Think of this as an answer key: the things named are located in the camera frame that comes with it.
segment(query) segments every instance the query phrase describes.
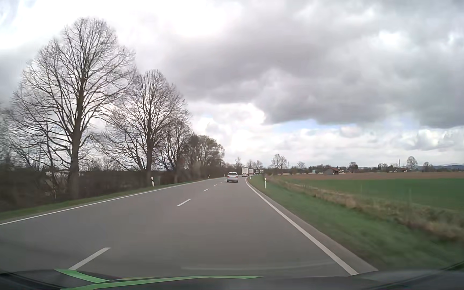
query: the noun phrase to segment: car hood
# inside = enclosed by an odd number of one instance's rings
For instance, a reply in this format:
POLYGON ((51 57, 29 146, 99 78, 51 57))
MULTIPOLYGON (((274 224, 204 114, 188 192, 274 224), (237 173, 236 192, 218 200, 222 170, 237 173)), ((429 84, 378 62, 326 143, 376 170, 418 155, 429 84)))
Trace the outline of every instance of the car hood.
POLYGON ((182 276, 113 277, 66 269, 0 274, 0 289, 310 289, 464 290, 464 272, 445 270, 376 271, 349 277, 182 276))

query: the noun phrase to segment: windshield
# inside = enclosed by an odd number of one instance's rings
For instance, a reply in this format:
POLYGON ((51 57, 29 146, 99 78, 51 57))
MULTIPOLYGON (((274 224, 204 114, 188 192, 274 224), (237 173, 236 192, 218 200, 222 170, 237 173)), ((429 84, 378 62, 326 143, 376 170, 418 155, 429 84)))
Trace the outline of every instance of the windshield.
POLYGON ((458 263, 464 2, 0 0, 0 271, 458 263))

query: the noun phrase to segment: green stripe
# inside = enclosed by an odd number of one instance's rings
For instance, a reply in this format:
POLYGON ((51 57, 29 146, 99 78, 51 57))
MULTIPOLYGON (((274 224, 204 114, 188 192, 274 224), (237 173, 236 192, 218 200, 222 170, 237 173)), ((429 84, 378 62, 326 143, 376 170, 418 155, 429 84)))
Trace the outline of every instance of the green stripe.
POLYGON ((89 275, 80 273, 80 272, 75 271, 75 270, 63 270, 63 269, 55 269, 55 270, 62 273, 62 274, 66 274, 66 275, 69 275, 71 277, 78 278, 78 279, 85 280, 85 281, 89 281, 89 282, 93 282, 93 283, 101 283, 101 282, 108 281, 108 280, 101 279, 101 278, 98 278, 98 277, 89 276, 89 275))
POLYGON ((136 280, 136 281, 123 281, 123 282, 110 282, 103 284, 93 284, 63 290, 94 290, 94 289, 103 289, 103 288, 112 288, 112 287, 123 287, 123 286, 132 286, 132 285, 141 285, 141 284, 150 284, 150 283, 160 283, 160 282, 169 282, 169 281, 179 281, 179 280, 189 280, 189 279, 199 279, 199 278, 225 278, 225 279, 251 279, 251 278, 260 278, 260 276, 188 276, 188 277, 172 277, 172 278, 160 278, 160 279, 150 279, 150 280, 136 280))
POLYGON ((121 281, 121 280, 139 280, 139 279, 150 279, 156 278, 157 276, 149 276, 149 277, 132 277, 132 278, 121 278, 121 279, 114 279, 112 281, 121 281))

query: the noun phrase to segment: brown field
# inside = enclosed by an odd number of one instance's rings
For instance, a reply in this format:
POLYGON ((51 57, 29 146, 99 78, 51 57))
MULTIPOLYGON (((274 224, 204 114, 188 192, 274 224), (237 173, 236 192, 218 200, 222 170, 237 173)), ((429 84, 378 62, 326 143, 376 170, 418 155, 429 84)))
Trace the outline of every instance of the brown field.
POLYGON ((388 180, 388 179, 438 179, 464 178, 463 171, 457 172, 399 172, 399 173, 345 173, 340 175, 284 175, 303 180, 388 180))

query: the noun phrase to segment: house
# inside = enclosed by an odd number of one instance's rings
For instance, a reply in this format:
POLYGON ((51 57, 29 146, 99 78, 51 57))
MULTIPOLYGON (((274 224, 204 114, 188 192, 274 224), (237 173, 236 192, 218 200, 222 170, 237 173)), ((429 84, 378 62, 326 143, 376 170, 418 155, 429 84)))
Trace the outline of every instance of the house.
POLYGON ((333 168, 329 167, 323 171, 323 174, 325 175, 337 175, 339 174, 339 169, 338 168, 333 168))
POLYGON ((407 172, 407 168, 406 167, 397 167, 397 168, 395 168, 394 172, 407 172))

